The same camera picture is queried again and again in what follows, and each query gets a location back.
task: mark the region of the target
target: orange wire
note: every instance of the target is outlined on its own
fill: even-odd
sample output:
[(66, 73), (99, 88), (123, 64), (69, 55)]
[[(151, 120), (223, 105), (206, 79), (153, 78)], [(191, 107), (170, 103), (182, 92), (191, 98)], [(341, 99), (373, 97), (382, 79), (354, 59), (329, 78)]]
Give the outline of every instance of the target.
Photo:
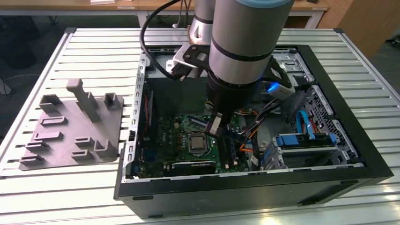
[(259, 115), (258, 111), (253, 111), (251, 114)]
[[(250, 135), (250, 139), (253, 138), (253, 136), (255, 135), (255, 133), (258, 132), (258, 130), (261, 129), (261, 127), (258, 127), (258, 129), (255, 129), (255, 131), (251, 133), (251, 135)], [(249, 150), (249, 151), (251, 151), (253, 152), (253, 150), (251, 149), (245, 149), (243, 147), (245, 147), (245, 145), (246, 145), (246, 143), (243, 143), (242, 144), (242, 146), (241, 146), (241, 151), (246, 151), (246, 150)]]
[(315, 124), (313, 119), (310, 119), (310, 122), (311, 122), (311, 125), (313, 125), (314, 132), (319, 132), (321, 130), (319, 130), (318, 125)]

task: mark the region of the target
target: green circuit board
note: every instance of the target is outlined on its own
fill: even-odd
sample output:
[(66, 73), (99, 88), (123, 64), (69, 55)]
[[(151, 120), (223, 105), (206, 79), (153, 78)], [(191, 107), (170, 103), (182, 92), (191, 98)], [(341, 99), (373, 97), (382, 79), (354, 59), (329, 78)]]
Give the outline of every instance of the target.
[[(205, 121), (209, 121), (211, 116), (201, 115), (194, 116)], [(158, 141), (157, 149), (147, 149), (146, 152), (151, 153), (151, 160), (146, 160), (143, 166), (145, 177), (163, 177), (163, 166), (169, 162), (182, 161), (214, 161), (217, 162), (215, 173), (234, 173), (249, 171), (247, 156), (238, 154), (238, 165), (226, 169), (221, 166), (221, 154), (217, 139), (205, 135), (205, 127), (190, 121), (190, 116), (162, 117), (159, 119), (158, 127)], [(234, 115), (230, 128), (233, 131), (239, 132), (241, 119)], [(194, 154), (191, 152), (190, 138), (194, 136), (206, 137), (206, 152)]]

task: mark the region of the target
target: wooden desk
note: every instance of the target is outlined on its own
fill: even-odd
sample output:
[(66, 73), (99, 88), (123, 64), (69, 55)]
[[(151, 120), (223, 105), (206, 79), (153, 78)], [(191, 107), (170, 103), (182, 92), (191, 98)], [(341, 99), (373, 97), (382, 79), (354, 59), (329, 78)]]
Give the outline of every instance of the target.
[[(0, 0), (0, 15), (137, 15), (141, 26), (147, 16), (170, 0), (119, 0), (115, 4), (91, 5), (91, 0)], [(325, 0), (318, 4), (297, 0), (290, 16), (310, 17), (306, 28), (317, 28), (330, 6)], [(194, 14), (193, 0), (190, 14)], [(173, 5), (161, 15), (179, 15), (181, 3)]]
[[(139, 0), (139, 10), (157, 10), (167, 2), (170, 0)], [(195, 10), (195, 0), (193, 0), (190, 9)], [(313, 4), (307, 0), (295, 0), (293, 11), (327, 11), (329, 9), (330, 6), (323, 0), (318, 4)], [(170, 6), (167, 10), (181, 10), (181, 2)]]
[[(165, 5), (170, 0), (139, 0), (139, 23), (143, 26), (147, 16), (157, 10), (162, 5)], [(193, 0), (190, 7), (190, 14), (194, 14), (195, 10), (195, 0)], [(293, 11), (290, 16), (306, 16), (309, 21), (305, 28), (314, 29), (321, 23), (321, 19), (325, 12), (330, 10), (330, 6), (321, 0), (318, 4), (307, 2), (307, 0), (295, 0)], [(170, 6), (159, 15), (179, 15), (181, 13), (181, 2)]]
[(91, 0), (0, 0), (0, 10), (138, 10), (138, 4), (139, 0), (106, 5), (91, 5)]

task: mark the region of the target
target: gray cylindrical robot link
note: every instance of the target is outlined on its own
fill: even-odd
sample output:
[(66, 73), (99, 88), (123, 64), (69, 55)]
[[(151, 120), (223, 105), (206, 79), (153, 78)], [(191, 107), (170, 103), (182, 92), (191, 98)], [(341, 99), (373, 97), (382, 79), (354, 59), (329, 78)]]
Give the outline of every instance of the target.
[(259, 80), (289, 18), (294, 0), (267, 7), (217, 0), (210, 67), (215, 75), (237, 85)]
[(197, 0), (195, 18), (190, 29), (190, 39), (199, 45), (211, 44), (214, 10), (217, 0)]

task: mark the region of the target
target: white cable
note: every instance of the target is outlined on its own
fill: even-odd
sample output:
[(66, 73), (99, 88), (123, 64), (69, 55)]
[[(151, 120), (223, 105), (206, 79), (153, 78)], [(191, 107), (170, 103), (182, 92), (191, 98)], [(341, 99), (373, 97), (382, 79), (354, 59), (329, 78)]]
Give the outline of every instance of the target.
[(235, 114), (243, 115), (243, 116), (249, 116), (250, 115), (250, 114), (245, 114), (245, 113), (241, 113), (241, 112), (235, 112)]
[(11, 79), (14, 79), (14, 78), (17, 78), (17, 77), (21, 77), (21, 76), (41, 76), (41, 75), (38, 75), (38, 74), (23, 74), (23, 75), (18, 75), (18, 76), (14, 76), (14, 77), (11, 77), (11, 78), (7, 78), (7, 79), (3, 80), (3, 81), (9, 81), (9, 80), (11, 80)]

